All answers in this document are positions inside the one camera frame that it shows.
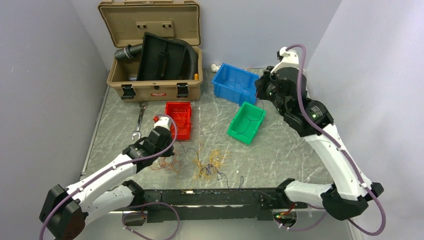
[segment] marble-patterned table surface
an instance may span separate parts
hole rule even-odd
[[[262,69],[249,69],[261,75]],[[272,188],[287,178],[326,184],[331,176],[313,149],[291,129],[269,101],[262,101],[266,116],[250,145],[227,134],[230,122],[239,106],[223,98],[214,96],[211,83],[214,73],[203,70],[200,100],[191,101],[191,139],[183,141],[185,149],[199,149],[199,158],[207,164],[213,150],[220,150],[224,156],[224,165],[220,172],[228,176],[231,188],[239,186],[244,177],[245,188]],[[146,136],[153,127],[153,116],[164,113],[165,101],[150,101],[144,113],[141,133]],[[262,108],[260,101],[256,106]],[[133,143],[132,132],[139,114],[138,103],[123,102],[114,89],[110,88],[101,113],[98,129],[95,133],[92,150],[87,162],[85,176],[89,176],[110,163],[122,150]],[[194,150],[184,153],[179,143],[174,145],[178,151],[177,160],[181,163],[178,173],[172,170],[152,170],[149,167],[130,177],[144,189],[212,189],[226,188],[225,177],[216,179],[198,179]]]

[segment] wrench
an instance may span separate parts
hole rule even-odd
[[[140,127],[142,126],[143,115],[145,114],[145,110],[148,104],[146,101],[142,101],[138,104],[138,106],[140,107],[140,114],[138,115],[138,120],[137,120],[137,125],[135,126],[135,130],[134,132],[132,132],[131,139],[133,141],[134,139],[138,140],[142,137],[142,133],[140,132]]]

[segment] vacuum hose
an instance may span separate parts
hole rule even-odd
[[[195,50],[193,47],[186,41],[181,39],[174,39],[176,42],[180,42],[185,44],[188,51],[188,57],[190,60],[190,69],[188,71],[188,79],[195,79],[195,74],[198,72],[198,56],[196,55]],[[114,56],[117,60],[123,60],[123,59],[132,59],[138,54],[142,52],[143,44],[137,44],[134,46],[127,45],[124,48],[116,50]]]

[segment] red label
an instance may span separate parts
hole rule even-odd
[[[152,97],[163,97],[163,96],[166,96],[167,94],[166,93],[151,93],[150,94]]]

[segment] toolbox latch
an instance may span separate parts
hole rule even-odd
[[[134,96],[136,95],[136,91],[134,91],[132,84],[123,84],[121,85],[123,90],[123,95],[120,97],[121,99],[134,99]]]
[[[186,82],[177,83],[176,91],[177,98],[187,98],[189,96],[189,85]]]

